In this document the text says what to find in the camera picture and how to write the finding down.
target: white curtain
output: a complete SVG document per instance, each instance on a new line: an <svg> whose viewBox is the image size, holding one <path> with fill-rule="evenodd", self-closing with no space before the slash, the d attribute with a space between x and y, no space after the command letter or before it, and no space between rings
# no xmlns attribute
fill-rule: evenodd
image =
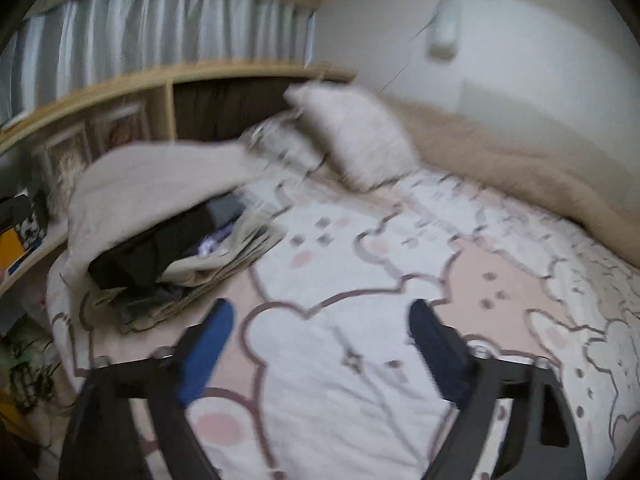
<svg viewBox="0 0 640 480"><path fill-rule="evenodd" d="M0 124L127 72L178 62L307 62L312 9L280 0L71 0L27 20L0 56Z"/></svg>

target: blue gripper pad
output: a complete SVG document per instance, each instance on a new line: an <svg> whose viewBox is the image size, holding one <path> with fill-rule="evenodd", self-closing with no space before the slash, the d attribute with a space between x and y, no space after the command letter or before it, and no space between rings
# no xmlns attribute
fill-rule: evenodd
<svg viewBox="0 0 640 480"><path fill-rule="evenodd" d="M461 410L471 394L474 362L465 341L424 300L409 309L409 332L443 399Z"/></svg>
<svg viewBox="0 0 640 480"><path fill-rule="evenodd" d="M227 300L216 300L202 323L185 330L174 350L180 373L175 395L182 408L203 393L233 327L233 306Z"/></svg>

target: orange book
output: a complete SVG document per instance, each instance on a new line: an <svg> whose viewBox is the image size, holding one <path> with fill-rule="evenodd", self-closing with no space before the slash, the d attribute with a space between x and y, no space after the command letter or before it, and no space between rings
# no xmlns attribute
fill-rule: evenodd
<svg viewBox="0 0 640 480"><path fill-rule="evenodd" d="M8 274L11 266L25 254L15 229L7 229L0 234L0 276Z"/></svg>
<svg viewBox="0 0 640 480"><path fill-rule="evenodd" d="M38 442L33 429L15 407L12 398L2 390L0 390L0 415L9 432L34 444Z"/></svg>

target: folded clothes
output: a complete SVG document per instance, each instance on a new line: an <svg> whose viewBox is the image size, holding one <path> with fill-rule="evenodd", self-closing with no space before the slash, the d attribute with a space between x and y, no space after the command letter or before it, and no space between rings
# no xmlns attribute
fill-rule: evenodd
<svg viewBox="0 0 640 480"><path fill-rule="evenodd" d="M176 301L181 300L190 289L158 283L150 289L128 288L111 300L110 307L116 312L118 324L121 327L131 327L135 330L135 322L149 312L162 311Z"/></svg>
<svg viewBox="0 0 640 480"><path fill-rule="evenodd" d="M210 235L204 237L203 240L199 241L197 244L192 245L189 249L184 251L182 254L183 258L189 258L190 256L195 256L198 254L199 256L206 256L207 254L211 254L215 251L220 242L225 240L234 230L234 222L229 222L223 228L218 229Z"/></svg>
<svg viewBox="0 0 640 480"><path fill-rule="evenodd" d="M92 288L94 308L109 306L122 333L142 332L176 316L201 294L241 272L277 244L284 231L251 209L235 222L212 234L224 239L210 254L182 258L171 263L150 287Z"/></svg>
<svg viewBox="0 0 640 480"><path fill-rule="evenodd" d="M89 275L102 289L151 288L169 264L243 211L234 193L215 196L101 254L89 264Z"/></svg>

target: pillowcase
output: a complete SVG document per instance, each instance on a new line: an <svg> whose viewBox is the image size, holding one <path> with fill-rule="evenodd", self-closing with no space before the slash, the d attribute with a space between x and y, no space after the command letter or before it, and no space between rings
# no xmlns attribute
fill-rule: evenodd
<svg viewBox="0 0 640 480"><path fill-rule="evenodd" d="M284 98L302 111L352 189L365 192L420 167L400 121L365 89L314 81L290 85Z"/></svg>
<svg viewBox="0 0 640 480"><path fill-rule="evenodd" d="M316 171L322 165L326 153L320 153L298 129L300 112L285 110L265 121L247 128L240 136L247 150L256 155L279 160L302 173Z"/></svg>

